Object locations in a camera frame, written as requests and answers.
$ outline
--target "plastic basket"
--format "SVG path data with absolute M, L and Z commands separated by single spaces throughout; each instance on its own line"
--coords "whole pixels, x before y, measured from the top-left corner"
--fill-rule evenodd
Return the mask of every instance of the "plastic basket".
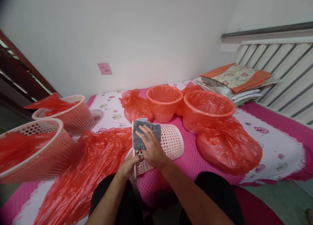
M 178 110 L 183 93 L 176 87 L 161 85 L 147 91 L 149 108 L 158 122 L 168 122 Z
M 184 153 L 184 141 L 179 129 L 171 124 L 160 124 L 161 125 L 161 147 L 165 154 L 171 159 L 175 160 L 181 157 Z M 133 148 L 133 156 L 142 155 L 142 152 Z M 146 161 L 138 163 L 134 167 L 135 178 L 145 173 L 153 167 Z
M 75 142 L 64 130 L 59 119 L 36 120 L 14 128 L 8 132 L 24 135 L 57 131 L 55 136 L 38 152 L 16 166 L 0 174 L 0 183 L 20 183 L 43 181 L 57 178 L 68 167 L 75 149 Z
M 64 129 L 69 134 L 75 136 L 81 135 L 84 130 L 91 130 L 95 126 L 95 120 L 84 102 L 85 97 L 83 95 L 68 96 L 62 98 L 62 100 L 69 103 L 80 102 L 66 111 L 48 117 L 44 117 L 43 114 L 49 109 L 38 109 L 33 113 L 32 118 L 35 120 L 46 118 L 60 119 L 64 124 Z
M 212 91 L 191 91 L 184 96 L 183 124 L 195 134 L 198 124 L 206 126 L 213 119 L 223 119 L 234 114 L 236 106 L 227 97 Z

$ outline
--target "gray sponge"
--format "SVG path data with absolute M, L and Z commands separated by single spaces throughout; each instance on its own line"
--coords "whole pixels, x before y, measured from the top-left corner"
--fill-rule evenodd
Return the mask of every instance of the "gray sponge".
M 159 142 L 161 142 L 161 125 L 160 124 L 152 124 L 151 122 L 148 121 L 148 119 L 137 119 L 134 122 L 133 126 L 133 147 L 136 150 L 146 150 L 146 146 L 144 145 L 143 141 L 141 138 L 136 135 L 135 131 L 138 131 L 142 134 L 143 131 L 140 130 L 139 126 L 146 125 L 146 127 L 149 127 L 155 134 Z

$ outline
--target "knee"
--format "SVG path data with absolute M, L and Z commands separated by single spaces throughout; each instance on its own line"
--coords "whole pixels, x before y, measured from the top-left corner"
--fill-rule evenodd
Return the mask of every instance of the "knee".
M 229 182 L 226 179 L 213 172 L 201 172 L 197 176 L 195 183 L 197 185 L 214 184 L 216 186 L 218 185 L 219 187 L 230 186 Z
M 107 189 L 110 186 L 110 183 L 112 182 L 115 174 L 108 175 L 105 177 L 96 187 L 94 194 L 95 195 L 104 195 L 104 193 L 107 191 Z

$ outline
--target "pink sticky note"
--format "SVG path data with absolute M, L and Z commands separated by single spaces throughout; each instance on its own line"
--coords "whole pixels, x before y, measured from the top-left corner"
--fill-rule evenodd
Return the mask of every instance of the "pink sticky note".
M 100 63 L 98 64 L 98 67 L 102 75 L 112 74 L 111 68 L 108 63 Z

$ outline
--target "stack of folded fabric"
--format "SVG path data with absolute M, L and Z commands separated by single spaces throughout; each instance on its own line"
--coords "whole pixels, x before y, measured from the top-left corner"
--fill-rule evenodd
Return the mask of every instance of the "stack of folded fabric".
M 193 80 L 204 90 L 214 91 L 229 99 L 236 106 L 256 100 L 263 96 L 259 88 L 280 82 L 273 75 L 263 70 L 232 63 L 211 70 Z

